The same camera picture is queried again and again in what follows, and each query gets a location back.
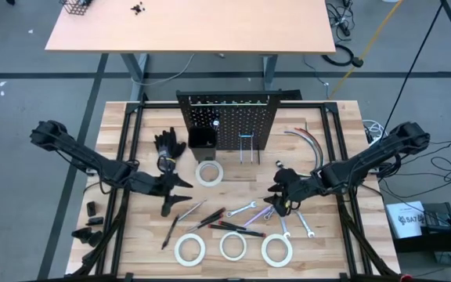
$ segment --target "silver wrench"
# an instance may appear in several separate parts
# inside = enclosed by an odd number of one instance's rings
[[[265,220],[270,220],[272,214],[274,213],[276,209],[274,207],[271,207],[271,209],[264,215]]]
[[[242,207],[242,208],[238,208],[235,211],[228,211],[225,215],[227,217],[231,217],[231,216],[234,216],[234,215],[236,215],[236,214],[238,214],[238,213],[240,213],[242,211],[247,210],[248,208],[256,208],[256,207],[257,207],[257,202],[252,201],[248,206],[245,206],[245,207]]]
[[[280,215],[281,227],[283,227],[283,237],[290,238],[291,234],[288,232],[287,224],[285,223],[285,218]]]
[[[305,221],[302,213],[300,213],[299,211],[295,211],[295,212],[297,212],[298,218],[301,219],[302,224],[304,225],[304,228],[307,230],[307,237],[314,238],[315,234],[314,234],[314,232],[311,231],[311,229],[309,228],[309,225],[307,225],[307,222]]]

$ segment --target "tape roll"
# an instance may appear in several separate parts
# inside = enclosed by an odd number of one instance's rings
[[[267,245],[272,240],[281,240],[283,243],[285,243],[285,246],[287,247],[287,256],[281,262],[275,262],[267,255]],[[269,264],[272,267],[285,266],[286,264],[288,264],[288,262],[290,262],[291,257],[294,255],[294,249],[291,247],[290,241],[281,234],[272,234],[269,235],[267,238],[265,238],[264,241],[262,242],[261,252],[262,258],[264,258],[265,262],[267,262],[267,264]]]
[[[186,260],[184,260],[184,258],[182,258],[182,256],[180,256],[180,248],[182,246],[182,243],[184,243],[187,240],[196,240],[197,243],[200,245],[200,254],[193,261],[186,261]],[[195,233],[188,233],[188,234],[180,237],[177,240],[177,244],[175,244],[174,253],[175,253],[175,259],[181,266],[191,267],[191,266],[196,266],[203,260],[205,251],[206,251],[206,247],[204,246],[203,239],[201,239],[201,237],[199,237]]]
[[[204,181],[204,179],[201,177],[201,171],[205,168],[210,168],[210,167],[217,168],[218,176],[217,176],[217,179],[215,179],[214,181],[207,182],[207,181]],[[213,186],[219,184],[223,178],[224,178],[224,169],[217,161],[202,161],[196,168],[197,182],[199,182],[203,186],[213,187]]]
[[[227,237],[231,237],[231,236],[236,236],[238,238],[241,239],[241,241],[243,242],[243,251],[241,252],[240,255],[238,255],[235,258],[231,258],[228,255],[226,255],[226,253],[224,252],[224,241],[226,240]],[[247,254],[247,241],[244,239],[243,235],[239,234],[238,232],[229,232],[226,235],[224,235],[222,237],[222,239],[220,240],[220,253],[222,254],[222,256],[232,262],[236,262],[239,261],[240,259],[242,259],[246,254]]]

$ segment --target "desk leg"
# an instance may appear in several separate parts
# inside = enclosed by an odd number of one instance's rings
[[[271,90],[278,55],[263,56],[262,59],[264,61],[264,90]]]
[[[140,54],[139,59],[135,58],[133,53],[123,53],[121,58],[124,64],[128,68],[128,72],[132,76],[134,81],[143,82],[144,72],[146,71],[147,60],[149,60],[149,54]],[[144,87],[143,85],[133,84],[132,94],[130,95],[130,101],[140,101],[142,99]]]

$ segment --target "light wood desk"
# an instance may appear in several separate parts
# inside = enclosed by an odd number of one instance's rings
[[[59,15],[46,50],[119,52],[141,81],[148,52],[251,52],[264,59],[265,87],[277,54],[335,52],[324,0],[93,0],[84,16]],[[139,60],[134,52],[144,53]]]
[[[348,154],[351,157],[367,148],[358,103],[342,101],[337,104]],[[96,144],[96,150],[105,157],[113,159],[116,157],[125,106],[126,102],[106,104]],[[192,152],[187,149],[178,160],[177,169],[181,178],[192,183],[194,188],[176,187],[173,193],[189,195],[193,199],[174,205],[167,218],[160,216],[161,198],[132,193],[118,274],[124,276],[127,272],[131,272],[135,274],[135,277],[160,278],[337,278],[339,273],[347,272],[341,224],[334,196],[311,197],[302,202],[300,210],[316,233],[316,238],[307,238],[307,233],[296,215],[286,217],[287,227],[292,235],[290,242],[294,248],[294,256],[291,262],[283,268],[272,268],[265,263],[260,252],[263,239],[257,237],[245,236],[247,254],[243,259],[239,262],[227,261],[221,256],[218,249],[218,243],[225,231],[207,228],[197,231],[206,244],[206,255],[201,264],[184,267],[180,266],[174,258],[175,242],[185,233],[185,230],[220,207],[225,205],[228,209],[236,209],[256,200],[259,208],[244,211],[227,219],[232,223],[243,224],[267,206],[262,198],[270,195],[267,188],[273,184],[272,177],[277,170],[275,161],[281,160],[287,167],[305,173],[314,167],[314,153],[309,145],[300,137],[288,136],[283,133],[289,128],[303,128],[305,122],[308,124],[308,130],[321,144],[325,159],[328,159],[319,111],[316,109],[278,109],[267,147],[265,151],[261,152],[262,162],[260,165],[248,162],[240,164],[237,151],[218,151],[217,161],[224,168],[224,179],[217,186],[207,188],[196,181],[194,172],[197,162]],[[134,123],[134,121],[131,122],[128,136],[132,136]],[[161,134],[163,130],[168,130],[171,126],[175,127],[178,140],[187,140],[186,126],[179,109],[143,110],[142,128],[136,155],[136,159],[140,161],[139,170],[151,175],[159,175],[156,168],[157,152],[153,138],[155,134]],[[334,147],[338,148],[337,141],[334,142]],[[129,149],[125,151],[124,159],[127,159],[128,152]],[[89,178],[88,184],[96,181],[96,178]],[[378,189],[375,178],[369,177],[366,185]],[[122,192],[118,192],[119,204]],[[204,198],[207,198],[207,202],[177,224],[169,245],[162,251],[161,244],[174,217],[177,214],[181,215],[190,206]],[[99,215],[105,215],[107,199],[108,196],[102,195],[97,186],[90,188],[85,193],[78,218],[78,229],[84,227],[88,220],[86,203],[95,201]],[[398,260],[381,197],[372,191],[359,189],[358,199],[366,238],[388,266],[398,272]],[[268,235],[282,232],[280,221],[276,215],[269,221],[260,218],[250,228]],[[362,273],[363,264],[359,263],[362,260],[359,257],[358,244],[354,239],[352,240],[358,270]],[[108,247],[107,267],[105,268],[107,272],[110,269],[114,241],[113,238]],[[240,243],[230,239],[230,242],[225,245],[225,251],[234,256],[240,251],[239,247]],[[79,240],[74,239],[67,272],[71,273],[79,268],[81,257],[91,250],[92,248],[87,244],[81,244]],[[193,256],[197,255],[197,250],[198,248],[191,242],[186,243],[182,248],[182,256],[185,259],[193,259]],[[273,242],[269,245],[269,254],[274,259],[281,259],[283,253],[284,246],[282,244]]]

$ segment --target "wooden workbench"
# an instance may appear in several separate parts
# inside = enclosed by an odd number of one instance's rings
[[[356,101],[337,102],[341,116],[342,128],[349,156],[367,148],[363,132],[361,115]],[[112,102],[106,104],[97,139],[96,151],[108,158],[115,158],[121,134],[124,117],[125,102]],[[223,181],[212,188],[199,185],[194,173],[197,162],[190,150],[186,150],[177,163],[179,175],[185,181],[192,183],[194,188],[186,189],[176,187],[173,193],[189,195],[191,201],[176,204],[167,218],[160,216],[162,199],[132,193],[128,208],[128,217],[124,230],[124,239],[121,252],[119,275],[124,276],[132,272],[135,277],[173,277],[173,278],[337,278],[339,273],[347,272],[348,266],[345,258],[344,242],[342,240],[341,224],[339,221],[336,199],[329,197],[312,197],[304,201],[300,211],[304,214],[308,224],[316,233],[316,238],[308,239],[306,232],[296,215],[286,217],[287,227],[292,235],[290,242],[294,249],[291,262],[283,268],[272,268],[263,260],[260,252],[262,238],[245,236],[247,239],[247,254],[239,262],[230,262],[223,258],[218,249],[218,243],[226,231],[203,228],[197,231],[205,241],[206,255],[201,264],[194,267],[180,266],[174,258],[174,246],[177,239],[185,230],[196,224],[202,218],[224,206],[228,209],[240,208],[252,200],[256,200],[258,208],[247,210],[227,219],[232,223],[242,225],[253,215],[257,214],[267,204],[262,198],[270,196],[267,192],[272,184],[272,177],[277,167],[276,160],[281,160],[287,167],[295,168],[299,172],[309,172],[314,167],[314,153],[309,145],[300,137],[288,136],[284,130],[294,127],[305,127],[318,139],[327,160],[327,146],[325,144],[323,127],[319,110],[312,109],[278,109],[271,135],[265,151],[261,152],[260,165],[249,162],[240,164],[239,152],[218,151],[217,161],[221,163],[225,174]],[[134,121],[128,131],[128,140],[132,139]],[[169,127],[175,127],[178,139],[187,140],[187,130],[179,109],[143,110],[142,128],[140,130],[139,144],[136,159],[140,161],[139,170],[151,175],[159,175],[156,168],[157,152],[153,144],[155,134],[161,134]],[[334,148],[338,145],[334,130],[332,130]],[[124,159],[128,158],[129,141]],[[88,184],[96,182],[96,178],[88,179]],[[366,185],[377,188],[376,179],[369,177]],[[118,204],[121,191],[118,191]],[[168,232],[169,226],[177,214],[182,214],[190,206],[207,198],[201,207],[183,221],[179,222],[171,236],[170,244],[162,251],[161,244]],[[90,188],[83,199],[78,218],[78,228],[84,227],[88,216],[86,203],[95,201],[99,215],[106,212],[108,196],[102,195],[97,186]],[[360,189],[358,192],[359,207],[363,219],[366,238],[372,244],[380,257],[390,268],[399,271],[398,260],[388,220],[384,212],[384,204],[380,196],[373,191]],[[280,221],[274,215],[269,221],[258,219],[250,226],[252,230],[272,233],[281,233]],[[228,239],[225,251],[237,255],[240,243]],[[363,265],[359,256],[358,245],[353,239],[355,260],[358,270],[363,272]],[[106,271],[110,269],[110,260],[114,238],[111,240],[106,257]],[[81,257],[92,248],[81,244],[74,239],[67,272],[71,273],[81,266]],[[189,242],[182,248],[185,259],[193,259],[197,248]],[[269,245],[269,254],[281,259],[284,254],[282,244]]]
[[[84,16],[64,9],[53,51],[332,53],[324,0],[93,0]]]

